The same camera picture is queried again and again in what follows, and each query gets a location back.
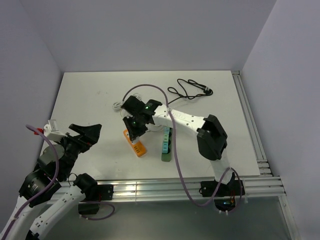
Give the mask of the orange rectangular block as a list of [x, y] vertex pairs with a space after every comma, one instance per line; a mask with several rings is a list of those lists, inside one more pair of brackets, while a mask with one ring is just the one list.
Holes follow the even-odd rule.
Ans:
[[130, 140], [129, 132], [127, 129], [123, 131], [123, 135], [137, 157], [140, 158], [147, 153], [147, 149], [142, 144], [139, 137], [137, 137], [135, 140]]

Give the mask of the light blue plug adapter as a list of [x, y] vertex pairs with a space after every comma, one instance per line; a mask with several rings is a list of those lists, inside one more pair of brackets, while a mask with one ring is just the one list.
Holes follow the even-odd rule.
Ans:
[[164, 127], [163, 128], [163, 133], [165, 134], [165, 135], [170, 135], [171, 134], [171, 128], [170, 127]]

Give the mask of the green plug adapter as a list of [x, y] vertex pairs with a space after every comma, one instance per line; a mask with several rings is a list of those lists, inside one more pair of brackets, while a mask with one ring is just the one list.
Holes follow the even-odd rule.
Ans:
[[169, 134], [164, 134], [163, 135], [163, 144], [168, 145], [170, 142], [170, 135]]

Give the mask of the teal plug adapter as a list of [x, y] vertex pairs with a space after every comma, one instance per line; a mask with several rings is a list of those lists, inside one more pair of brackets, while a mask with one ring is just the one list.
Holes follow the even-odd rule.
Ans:
[[170, 148], [168, 144], [162, 145], [162, 154], [168, 154], [170, 152]]

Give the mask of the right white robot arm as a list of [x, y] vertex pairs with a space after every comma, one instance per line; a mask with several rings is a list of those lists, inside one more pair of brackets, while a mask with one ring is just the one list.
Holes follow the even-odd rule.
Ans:
[[233, 190], [235, 173], [231, 170], [225, 152], [228, 136], [216, 116], [190, 115], [169, 108], [154, 99], [144, 103], [135, 96], [130, 96], [121, 108], [129, 114], [122, 120], [131, 141], [144, 135], [148, 130], [147, 125], [169, 127], [172, 128], [172, 133], [182, 131], [196, 137], [200, 155], [211, 161], [216, 181], [218, 181], [217, 191], [227, 195]]

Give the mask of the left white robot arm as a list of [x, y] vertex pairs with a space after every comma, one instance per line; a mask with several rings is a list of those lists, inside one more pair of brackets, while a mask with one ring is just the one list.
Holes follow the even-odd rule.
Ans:
[[48, 147], [37, 159], [34, 170], [20, 187], [15, 208], [0, 234], [2, 240], [39, 240], [67, 212], [68, 208], [83, 200], [91, 200], [98, 193], [98, 183], [87, 173], [79, 174], [67, 193], [48, 210], [41, 212], [52, 196], [68, 179], [79, 154], [87, 152], [100, 137], [101, 124], [80, 126], [71, 124], [72, 136], [56, 129], [56, 122], [49, 120], [43, 128], [27, 125], [39, 135]]

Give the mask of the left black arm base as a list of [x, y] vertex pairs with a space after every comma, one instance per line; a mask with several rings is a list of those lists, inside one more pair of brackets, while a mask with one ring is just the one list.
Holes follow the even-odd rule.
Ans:
[[[114, 186], [112, 184], [98, 184], [91, 196], [86, 197], [83, 204], [78, 205], [79, 217], [87, 221], [102, 221], [110, 218], [116, 211], [115, 206], [107, 201], [112, 200]], [[96, 215], [101, 205], [111, 207], [111, 212], [103, 217], [90, 217]]]

